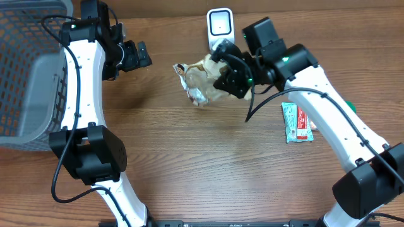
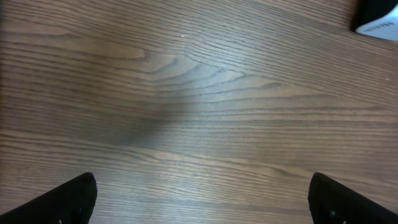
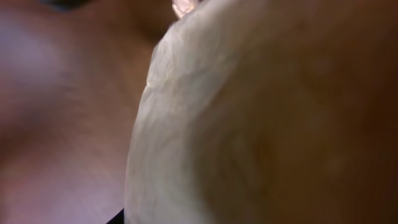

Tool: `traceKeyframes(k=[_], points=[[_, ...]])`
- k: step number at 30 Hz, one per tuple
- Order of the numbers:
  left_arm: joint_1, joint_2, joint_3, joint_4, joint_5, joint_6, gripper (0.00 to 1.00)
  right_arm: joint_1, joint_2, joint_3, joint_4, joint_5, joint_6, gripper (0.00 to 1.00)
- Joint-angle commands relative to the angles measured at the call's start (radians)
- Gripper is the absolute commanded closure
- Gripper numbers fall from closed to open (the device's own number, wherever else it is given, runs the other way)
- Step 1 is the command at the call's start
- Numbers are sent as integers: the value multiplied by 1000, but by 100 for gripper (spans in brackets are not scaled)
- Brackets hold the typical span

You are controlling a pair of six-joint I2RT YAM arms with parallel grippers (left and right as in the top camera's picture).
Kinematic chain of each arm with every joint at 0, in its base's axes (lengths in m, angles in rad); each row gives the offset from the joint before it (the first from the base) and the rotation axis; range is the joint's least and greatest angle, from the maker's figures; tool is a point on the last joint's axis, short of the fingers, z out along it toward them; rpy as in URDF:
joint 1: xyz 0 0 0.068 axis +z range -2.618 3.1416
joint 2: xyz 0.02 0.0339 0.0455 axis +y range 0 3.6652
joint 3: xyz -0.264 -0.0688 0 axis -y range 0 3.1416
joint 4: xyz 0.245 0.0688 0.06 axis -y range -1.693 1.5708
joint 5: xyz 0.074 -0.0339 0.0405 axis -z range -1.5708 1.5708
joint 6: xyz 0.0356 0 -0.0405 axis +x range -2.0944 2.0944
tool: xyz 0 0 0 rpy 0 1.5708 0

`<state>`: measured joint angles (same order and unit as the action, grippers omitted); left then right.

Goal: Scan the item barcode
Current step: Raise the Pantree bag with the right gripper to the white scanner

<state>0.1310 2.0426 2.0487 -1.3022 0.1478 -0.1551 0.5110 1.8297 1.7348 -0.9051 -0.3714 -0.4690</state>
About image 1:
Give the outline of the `beige Pantree snack pouch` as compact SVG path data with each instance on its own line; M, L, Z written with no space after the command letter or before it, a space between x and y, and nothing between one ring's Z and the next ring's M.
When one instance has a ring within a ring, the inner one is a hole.
M203 107L219 100L236 99L235 95L214 87L214 82L220 76L230 72L230 66L223 60L214 62L211 54L197 63L177 63L173 68L187 97L196 106Z

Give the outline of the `teal wet wipes pack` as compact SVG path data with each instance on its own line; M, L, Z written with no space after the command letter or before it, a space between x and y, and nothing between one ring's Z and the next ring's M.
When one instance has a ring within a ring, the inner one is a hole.
M283 119L285 123L286 143L311 142L314 140L310 128L309 117L307 116L307 139L297 139L297 105L295 103L283 102L281 104Z

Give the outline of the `red snack stick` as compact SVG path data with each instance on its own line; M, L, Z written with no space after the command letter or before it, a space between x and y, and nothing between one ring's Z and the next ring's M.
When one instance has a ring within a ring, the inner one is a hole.
M297 139L307 138L307 115L300 107L297 107Z

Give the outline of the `small orange box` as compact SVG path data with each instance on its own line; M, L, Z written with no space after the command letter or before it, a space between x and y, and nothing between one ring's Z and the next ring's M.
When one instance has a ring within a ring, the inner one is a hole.
M317 131L318 130L318 127L316 126L316 124L312 120L310 120L309 123L310 123L310 128L311 128L312 131Z

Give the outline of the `green lid jar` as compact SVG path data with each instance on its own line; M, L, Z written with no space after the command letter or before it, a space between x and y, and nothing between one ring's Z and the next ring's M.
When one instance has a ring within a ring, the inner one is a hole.
M357 109L356 109L355 105L354 105L352 102L346 101L345 103L350 107L350 109L351 109L355 114L357 113Z

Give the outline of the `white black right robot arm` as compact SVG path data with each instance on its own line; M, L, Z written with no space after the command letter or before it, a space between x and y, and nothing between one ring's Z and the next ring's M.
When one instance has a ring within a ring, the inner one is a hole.
M243 98L257 84L300 107L328 141L345 170L334 184L336 204L318 226L362 226L403 192L403 145L391 146L347 105L318 60L302 44L287 47L269 18L242 31L248 51L234 44L232 20L208 20L211 58L228 70L215 88Z

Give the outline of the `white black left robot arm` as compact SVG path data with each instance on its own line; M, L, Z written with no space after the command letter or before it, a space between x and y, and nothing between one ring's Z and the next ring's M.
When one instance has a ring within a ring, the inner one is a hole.
M124 143L108 130L102 106L102 83L152 64L144 42L125 39L123 24L109 6L82 1L79 18L66 16L55 36L64 49L68 70L66 109L61 129L49 146L75 179L97 192L115 216L115 226L155 226L126 175Z

